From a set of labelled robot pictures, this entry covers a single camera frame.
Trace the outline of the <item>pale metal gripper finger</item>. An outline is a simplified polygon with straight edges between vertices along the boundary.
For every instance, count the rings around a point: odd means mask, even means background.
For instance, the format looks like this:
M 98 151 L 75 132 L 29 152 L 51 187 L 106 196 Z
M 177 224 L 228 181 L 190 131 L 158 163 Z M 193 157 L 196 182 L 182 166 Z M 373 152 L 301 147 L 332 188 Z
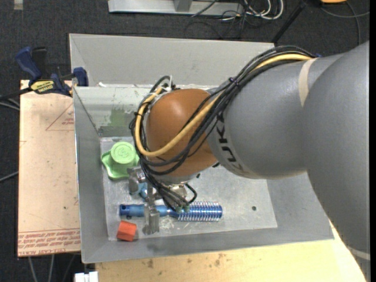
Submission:
M 143 233 L 145 235 L 151 235 L 159 232 L 160 213 L 155 207 L 144 208 L 145 225 L 143 227 Z
M 144 188 L 146 183 L 145 174 L 141 167 L 133 167 L 127 170 L 129 175 L 129 193 L 136 194 L 140 193 L 140 191 Z

